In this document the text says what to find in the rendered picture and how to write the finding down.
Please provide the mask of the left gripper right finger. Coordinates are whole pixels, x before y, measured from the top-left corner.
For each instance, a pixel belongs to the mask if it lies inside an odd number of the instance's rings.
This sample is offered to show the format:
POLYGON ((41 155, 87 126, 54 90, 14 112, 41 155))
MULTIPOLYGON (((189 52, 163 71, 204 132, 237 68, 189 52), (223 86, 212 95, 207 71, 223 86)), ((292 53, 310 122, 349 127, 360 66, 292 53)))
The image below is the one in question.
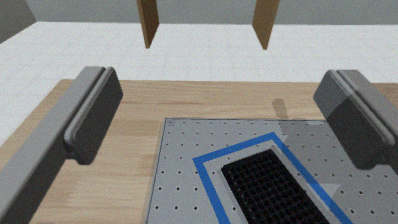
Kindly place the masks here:
POLYGON ((398 176, 398 108, 358 70, 328 70, 313 100, 359 170, 398 176))

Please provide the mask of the blue tape outline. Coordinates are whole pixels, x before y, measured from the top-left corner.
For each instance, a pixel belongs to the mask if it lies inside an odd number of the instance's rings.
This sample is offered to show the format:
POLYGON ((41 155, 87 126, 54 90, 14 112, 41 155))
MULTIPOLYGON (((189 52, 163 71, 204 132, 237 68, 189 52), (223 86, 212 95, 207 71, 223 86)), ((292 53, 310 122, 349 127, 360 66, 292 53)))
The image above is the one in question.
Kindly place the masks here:
POLYGON ((324 189, 318 184, 318 182, 311 176, 311 174, 305 169, 305 167, 298 161, 298 159, 292 154, 292 152, 286 147, 286 145, 279 139, 279 137, 274 132, 193 158, 193 162, 204 185, 206 193, 219 221, 219 224, 231 223, 226 215, 226 212, 221 204, 221 201, 215 191, 215 188, 203 163, 271 139, 281 149, 285 156, 305 178, 305 180, 324 201, 324 203, 329 207, 329 209, 334 213, 334 215, 339 219, 339 221, 342 224, 353 224, 351 220, 344 214, 344 212, 337 206, 337 204, 331 199, 331 197, 324 191, 324 189))

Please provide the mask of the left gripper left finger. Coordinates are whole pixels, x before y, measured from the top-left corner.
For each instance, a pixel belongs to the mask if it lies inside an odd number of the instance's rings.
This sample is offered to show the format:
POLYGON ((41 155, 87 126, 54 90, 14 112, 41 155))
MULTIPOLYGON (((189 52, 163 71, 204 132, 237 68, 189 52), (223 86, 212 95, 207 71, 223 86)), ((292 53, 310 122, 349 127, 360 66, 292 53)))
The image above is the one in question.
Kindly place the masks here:
POLYGON ((29 224, 66 159, 92 164, 122 97, 113 67, 82 69, 0 171, 0 224, 29 224))

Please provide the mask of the black well plate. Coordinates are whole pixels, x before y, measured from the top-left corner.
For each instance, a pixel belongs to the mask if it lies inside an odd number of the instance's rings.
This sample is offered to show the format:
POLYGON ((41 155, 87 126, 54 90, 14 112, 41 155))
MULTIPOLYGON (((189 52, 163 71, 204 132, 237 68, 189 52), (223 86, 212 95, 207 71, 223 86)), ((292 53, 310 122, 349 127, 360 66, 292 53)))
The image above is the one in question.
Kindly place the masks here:
POLYGON ((272 149, 221 171, 249 224, 330 224, 272 149))

